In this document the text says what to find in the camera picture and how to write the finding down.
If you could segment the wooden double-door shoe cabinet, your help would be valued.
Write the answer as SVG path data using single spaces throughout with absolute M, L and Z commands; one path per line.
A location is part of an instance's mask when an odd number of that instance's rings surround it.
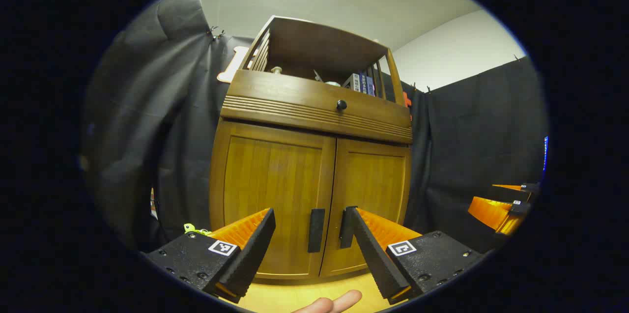
M 380 43 L 335 27 L 288 17 L 270 17 L 249 47 L 249 53 L 238 70 L 272 73 L 280 66 L 281 74 L 315 82 L 337 82 L 343 85 L 353 73 L 368 74 L 373 78 L 376 96 L 404 105 L 402 86 L 391 50 Z M 373 139 L 337 135 L 317 130 L 297 129 L 271 123 L 223 118 L 229 122 L 251 123 L 276 129 L 295 130 L 355 141 L 408 146 L 411 143 L 393 143 Z M 341 247 L 348 248 L 352 241 L 341 237 Z

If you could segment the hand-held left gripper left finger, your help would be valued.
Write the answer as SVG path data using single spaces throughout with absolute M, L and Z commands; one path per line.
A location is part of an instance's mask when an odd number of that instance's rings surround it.
M 275 229 L 274 210 L 265 208 L 210 236 L 184 233 L 144 257 L 169 277 L 236 304 L 249 290 Z

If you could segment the light wooden board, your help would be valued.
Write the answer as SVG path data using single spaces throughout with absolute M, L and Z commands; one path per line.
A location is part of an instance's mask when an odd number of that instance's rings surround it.
M 232 83 L 236 71 L 249 53 L 249 47 L 237 46 L 233 49 L 234 55 L 226 69 L 217 75 L 217 80 L 222 83 Z

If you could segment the wooden shoe cabinet door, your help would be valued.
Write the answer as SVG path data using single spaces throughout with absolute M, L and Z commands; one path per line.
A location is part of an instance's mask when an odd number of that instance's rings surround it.
M 276 228 L 256 277 L 319 276 L 336 138 L 220 120 L 211 154 L 210 230 L 272 208 Z
M 343 211 L 357 206 L 402 224 L 411 171 L 410 149 L 338 138 L 327 237 L 320 276 L 334 277 L 366 268 L 357 241 L 341 247 Z

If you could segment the black backdrop cloth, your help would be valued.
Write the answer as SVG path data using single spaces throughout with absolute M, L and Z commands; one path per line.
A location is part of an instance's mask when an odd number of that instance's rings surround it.
M 211 145 L 228 85 L 220 69 L 247 37 L 213 41 L 201 0 L 157 0 L 114 38 L 85 97 L 86 181 L 104 221 L 128 248 L 153 251 L 209 225 Z M 494 235 L 467 212 L 473 196 L 512 201 L 496 183 L 543 178 L 549 118 L 529 57 L 412 102 L 410 198 L 404 226 L 443 230 L 476 251 Z

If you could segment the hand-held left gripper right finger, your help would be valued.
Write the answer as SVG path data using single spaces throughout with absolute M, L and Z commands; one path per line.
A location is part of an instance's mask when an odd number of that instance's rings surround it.
M 350 207 L 350 227 L 380 295 L 391 305 L 457 280 L 485 257 L 443 231 L 420 234 L 357 206 Z

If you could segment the wooden cabinet drawer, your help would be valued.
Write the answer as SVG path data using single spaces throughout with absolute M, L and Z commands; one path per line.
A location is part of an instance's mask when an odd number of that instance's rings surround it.
M 338 100 L 346 110 L 336 109 Z M 238 70 L 221 116 L 393 143 L 412 143 L 409 110 L 350 89 L 283 74 Z

